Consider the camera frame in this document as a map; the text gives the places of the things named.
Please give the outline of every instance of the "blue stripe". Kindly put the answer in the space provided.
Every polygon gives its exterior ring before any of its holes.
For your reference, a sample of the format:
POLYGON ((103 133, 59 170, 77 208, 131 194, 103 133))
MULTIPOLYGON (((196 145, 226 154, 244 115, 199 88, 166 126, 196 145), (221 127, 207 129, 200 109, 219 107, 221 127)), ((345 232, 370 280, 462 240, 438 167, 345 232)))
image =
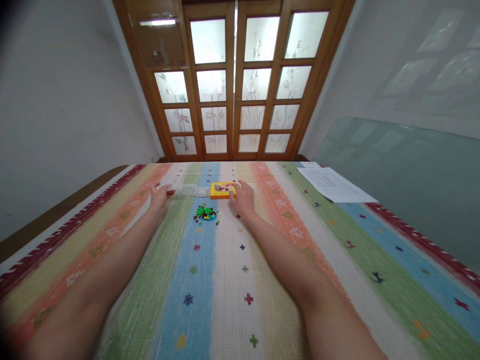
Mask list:
MULTIPOLYGON (((199 187, 209 187, 220 178, 220 163, 205 163, 199 187)), ((165 296, 161 319, 152 342, 152 359, 209 359, 212 334, 216 220, 195 222, 193 217, 202 204, 218 209, 218 200, 195 197, 180 243, 180 251, 165 296), (196 267, 196 273, 190 273, 196 267), (192 304, 185 305, 187 295, 192 304), (179 350, 179 337, 185 335, 185 347, 179 350)))
POLYGON ((400 263, 411 277, 480 344, 480 303, 474 295, 465 291, 454 279, 440 271, 432 260, 420 255, 409 240, 385 226, 359 204, 340 203, 338 205, 372 239, 375 239, 382 249, 400 263), (466 303, 469 311, 459 306, 455 298, 466 303))

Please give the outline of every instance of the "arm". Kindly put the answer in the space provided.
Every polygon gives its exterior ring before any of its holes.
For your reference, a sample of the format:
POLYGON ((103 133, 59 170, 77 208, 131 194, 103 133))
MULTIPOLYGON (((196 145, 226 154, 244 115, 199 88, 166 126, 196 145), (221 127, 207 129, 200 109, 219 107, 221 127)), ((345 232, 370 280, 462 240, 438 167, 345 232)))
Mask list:
POLYGON ((78 278, 24 350, 25 359, 85 359, 110 306, 132 278, 174 194, 151 187, 145 214, 78 278))
POLYGON ((386 359, 349 301, 285 236, 255 213, 254 192, 240 180, 230 193, 271 269, 298 304, 314 359, 386 359))

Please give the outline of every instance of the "toy box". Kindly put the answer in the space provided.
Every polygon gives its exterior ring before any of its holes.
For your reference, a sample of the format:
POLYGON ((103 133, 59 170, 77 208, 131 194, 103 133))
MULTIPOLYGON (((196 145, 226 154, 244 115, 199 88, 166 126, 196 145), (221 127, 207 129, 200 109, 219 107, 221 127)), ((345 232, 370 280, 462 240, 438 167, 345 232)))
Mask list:
POLYGON ((231 182, 212 182, 210 185, 210 199, 229 199, 230 191, 237 197, 237 193, 231 182))

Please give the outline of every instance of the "striped tablecloth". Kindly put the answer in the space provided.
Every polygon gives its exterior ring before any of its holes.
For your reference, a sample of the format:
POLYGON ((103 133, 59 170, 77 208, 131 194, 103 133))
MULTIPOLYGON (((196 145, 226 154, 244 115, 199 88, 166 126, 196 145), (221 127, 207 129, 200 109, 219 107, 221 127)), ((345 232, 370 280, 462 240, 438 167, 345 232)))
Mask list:
MULTIPOLYGON (((331 203, 294 162, 128 167, 2 264, 8 333, 25 343, 143 214, 149 185, 245 180, 256 211, 324 270, 390 359, 480 359, 480 278, 379 204, 331 203)), ((343 339, 348 346, 351 339, 343 339)), ((228 200, 175 196, 111 309, 98 359, 299 359, 295 303, 228 200), (198 206, 216 221, 194 220, 198 206)))

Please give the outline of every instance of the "paper sheet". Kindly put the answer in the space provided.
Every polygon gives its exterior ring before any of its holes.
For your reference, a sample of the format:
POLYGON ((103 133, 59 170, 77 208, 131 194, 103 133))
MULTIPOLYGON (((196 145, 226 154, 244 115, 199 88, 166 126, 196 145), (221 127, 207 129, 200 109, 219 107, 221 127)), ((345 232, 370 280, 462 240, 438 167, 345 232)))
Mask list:
POLYGON ((378 203, 330 167, 297 167, 298 171, 327 199, 334 203, 378 203))
POLYGON ((302 164, 304 168, 321 168, 321 166, 314 161, 300 161, 300 164, 302 164))

